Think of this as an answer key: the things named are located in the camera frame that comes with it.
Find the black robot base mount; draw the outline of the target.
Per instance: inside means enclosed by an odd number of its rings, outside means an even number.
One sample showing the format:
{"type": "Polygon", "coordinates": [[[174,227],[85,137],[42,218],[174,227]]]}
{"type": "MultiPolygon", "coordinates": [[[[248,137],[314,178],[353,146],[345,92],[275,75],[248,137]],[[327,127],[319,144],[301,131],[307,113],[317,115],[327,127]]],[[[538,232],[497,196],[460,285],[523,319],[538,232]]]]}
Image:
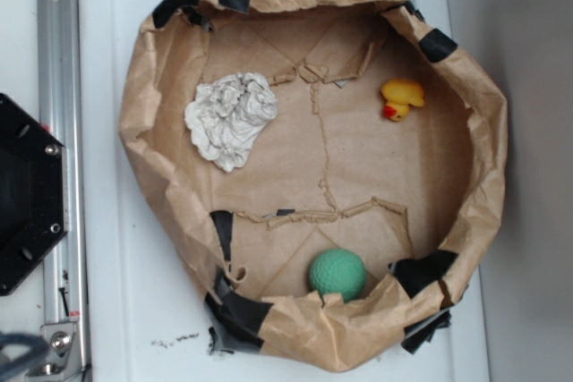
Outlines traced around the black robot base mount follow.
{"type": "Polygon", "coordinates": [[[66,233],[63,145],[1,95],[1,294],[12,294],[66,233]]]}

